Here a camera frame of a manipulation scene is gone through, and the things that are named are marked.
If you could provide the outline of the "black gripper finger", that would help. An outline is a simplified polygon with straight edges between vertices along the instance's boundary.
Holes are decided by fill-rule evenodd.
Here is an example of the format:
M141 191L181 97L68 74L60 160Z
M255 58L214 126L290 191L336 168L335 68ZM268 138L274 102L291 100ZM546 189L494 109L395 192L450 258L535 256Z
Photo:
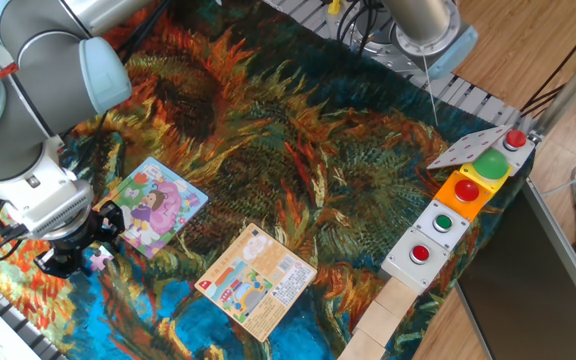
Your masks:
M45 274L67 279L84 267L83 252L51 248L34 258L35 265Z
M113 201L106 201L96 212L99 240L116 240L125 231L121 208Z

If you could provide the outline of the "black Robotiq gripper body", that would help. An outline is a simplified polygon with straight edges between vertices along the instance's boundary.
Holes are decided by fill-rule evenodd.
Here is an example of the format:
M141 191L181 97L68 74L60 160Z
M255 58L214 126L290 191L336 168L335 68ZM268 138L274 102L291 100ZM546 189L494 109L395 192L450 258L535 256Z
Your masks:
M107 235L100 214L78 215L47 234L49 254L61 257L80 255L94 242L106 241Z

